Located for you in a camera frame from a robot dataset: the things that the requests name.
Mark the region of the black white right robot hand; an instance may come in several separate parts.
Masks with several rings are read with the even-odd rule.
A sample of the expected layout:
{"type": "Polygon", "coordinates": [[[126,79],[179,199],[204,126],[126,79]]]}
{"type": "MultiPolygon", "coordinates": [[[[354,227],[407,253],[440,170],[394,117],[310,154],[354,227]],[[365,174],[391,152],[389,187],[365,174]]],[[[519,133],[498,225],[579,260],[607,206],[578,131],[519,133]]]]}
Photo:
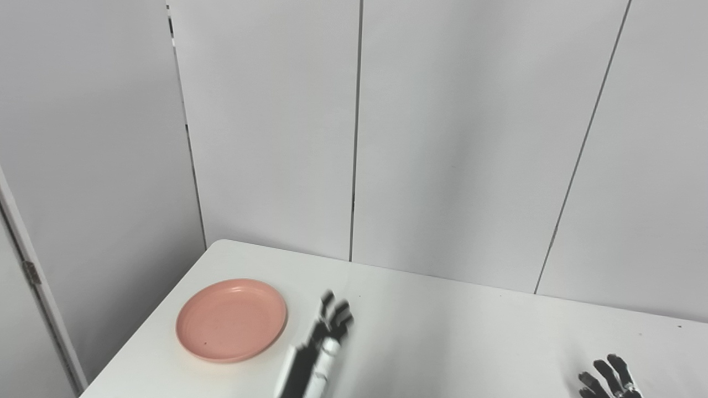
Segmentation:
{"type": "Polygon", "coordinates": [[[635,383],[625,360],[617,354],[610,353],[605,359],[597,359],[592,363],[594,369],[604,378],[600,382],[589,372],[582,372],[577,378],[582,383],[577,393],[581,397],[642,397],[639,385],[635,383]]]}

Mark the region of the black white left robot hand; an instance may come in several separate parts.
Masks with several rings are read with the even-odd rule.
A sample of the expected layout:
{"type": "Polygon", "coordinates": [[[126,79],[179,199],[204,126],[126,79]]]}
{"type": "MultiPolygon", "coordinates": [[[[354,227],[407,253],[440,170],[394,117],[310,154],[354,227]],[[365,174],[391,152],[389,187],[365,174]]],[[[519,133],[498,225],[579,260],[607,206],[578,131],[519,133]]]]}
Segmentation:
{"type": "Polygon", "coordinates": [[[353,322],[347,300],[331,290],[321,296],[318,315],[301,345],[290,346],[275,385],[275,397],[322,397],[336,357],[353,322]]]}

